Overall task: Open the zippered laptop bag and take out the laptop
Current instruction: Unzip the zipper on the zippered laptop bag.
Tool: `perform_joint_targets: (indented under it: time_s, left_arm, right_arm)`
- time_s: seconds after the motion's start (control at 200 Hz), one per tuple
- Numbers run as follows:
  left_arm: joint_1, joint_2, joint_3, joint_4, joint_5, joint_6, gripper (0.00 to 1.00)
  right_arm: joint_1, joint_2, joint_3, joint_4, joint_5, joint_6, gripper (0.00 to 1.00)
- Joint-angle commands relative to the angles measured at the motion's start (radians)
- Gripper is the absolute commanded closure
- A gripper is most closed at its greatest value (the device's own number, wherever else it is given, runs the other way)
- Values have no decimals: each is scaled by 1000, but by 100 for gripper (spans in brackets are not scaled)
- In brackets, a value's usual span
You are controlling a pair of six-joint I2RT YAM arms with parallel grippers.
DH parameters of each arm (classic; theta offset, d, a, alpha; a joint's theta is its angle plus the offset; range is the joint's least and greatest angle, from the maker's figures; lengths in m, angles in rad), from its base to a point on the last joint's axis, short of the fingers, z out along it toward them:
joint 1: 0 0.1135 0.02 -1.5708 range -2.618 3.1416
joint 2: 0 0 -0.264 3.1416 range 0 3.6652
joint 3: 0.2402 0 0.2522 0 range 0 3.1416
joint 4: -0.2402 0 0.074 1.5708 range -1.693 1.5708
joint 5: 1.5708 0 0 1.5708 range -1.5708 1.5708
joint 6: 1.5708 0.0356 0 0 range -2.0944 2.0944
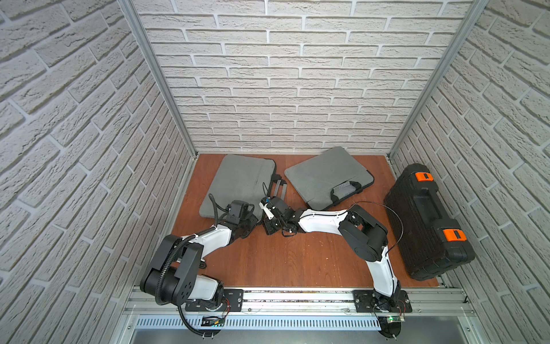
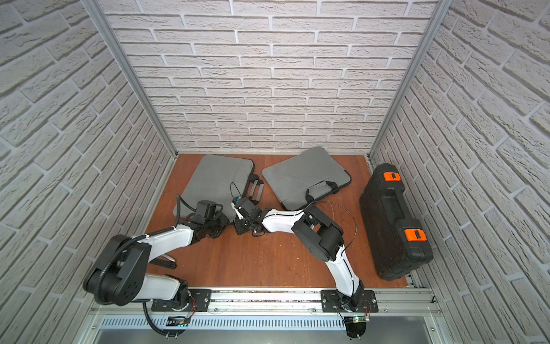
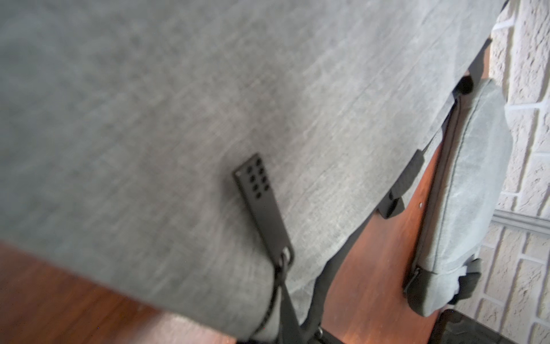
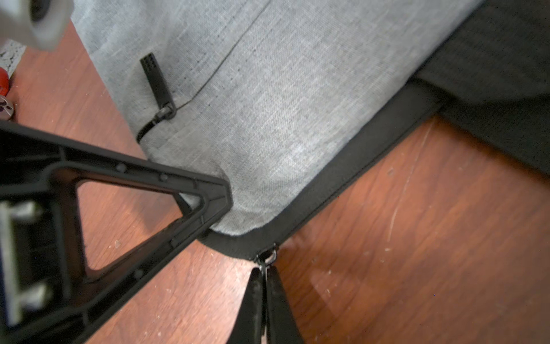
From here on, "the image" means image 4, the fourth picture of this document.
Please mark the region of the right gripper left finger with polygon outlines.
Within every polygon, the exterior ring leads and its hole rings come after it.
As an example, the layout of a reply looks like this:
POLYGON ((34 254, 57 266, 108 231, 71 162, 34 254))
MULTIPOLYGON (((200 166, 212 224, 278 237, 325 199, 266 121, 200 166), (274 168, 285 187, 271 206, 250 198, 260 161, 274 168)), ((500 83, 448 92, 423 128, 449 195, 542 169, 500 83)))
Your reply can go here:
POLYGON ((264 322, 264 276, 260 268, 249 275, 243 300, 227 344, 262 342, 264 322))

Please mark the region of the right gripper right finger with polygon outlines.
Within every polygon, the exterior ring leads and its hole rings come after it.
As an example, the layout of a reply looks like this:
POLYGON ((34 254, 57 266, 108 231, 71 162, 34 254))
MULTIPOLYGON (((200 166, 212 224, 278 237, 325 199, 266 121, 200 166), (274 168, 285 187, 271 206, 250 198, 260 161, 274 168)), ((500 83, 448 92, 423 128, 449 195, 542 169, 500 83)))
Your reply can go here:
POLYGON ((275 266, 265 271, 265 325, 266 342, 270 344, 304 344, 296 324, 286 291, 275 266))

